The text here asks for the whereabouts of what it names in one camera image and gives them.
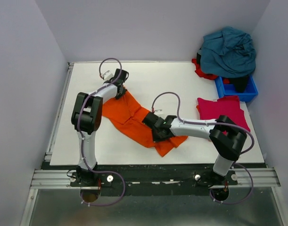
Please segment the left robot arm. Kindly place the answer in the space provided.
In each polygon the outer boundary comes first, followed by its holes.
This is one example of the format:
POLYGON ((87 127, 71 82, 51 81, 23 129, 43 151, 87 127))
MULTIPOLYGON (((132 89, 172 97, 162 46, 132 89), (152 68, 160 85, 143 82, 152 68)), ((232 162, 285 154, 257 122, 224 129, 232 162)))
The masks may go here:
POLYGON ((92 93, 77 94, 71 123, 77 132, 80 146, 80 160, 76 168, 76 175, 82 179, 94 179, 94 168, 97 166, 95 156, 95 136, 102 119, 103 104, 112 99, 120 99, 127 89, 123 84, 129 73, 116 69, 115 74, 109 71, 103 74, 103 85, 92 93))

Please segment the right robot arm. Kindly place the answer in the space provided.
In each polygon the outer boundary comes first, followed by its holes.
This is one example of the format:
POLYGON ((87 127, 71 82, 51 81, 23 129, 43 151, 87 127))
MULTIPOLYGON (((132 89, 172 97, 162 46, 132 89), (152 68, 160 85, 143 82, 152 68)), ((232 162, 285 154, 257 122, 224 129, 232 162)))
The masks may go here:
POLYGON ((142 123, 151 129, 154 142, 179 136, 198 137, 211 141, 218 152, 213 173, 220 177, 225 177, 233 163, 239 159, 247 139, 246 132, 224 115, 206 121, 183 121, 174 115, 163 119, 149 112, 142 123))

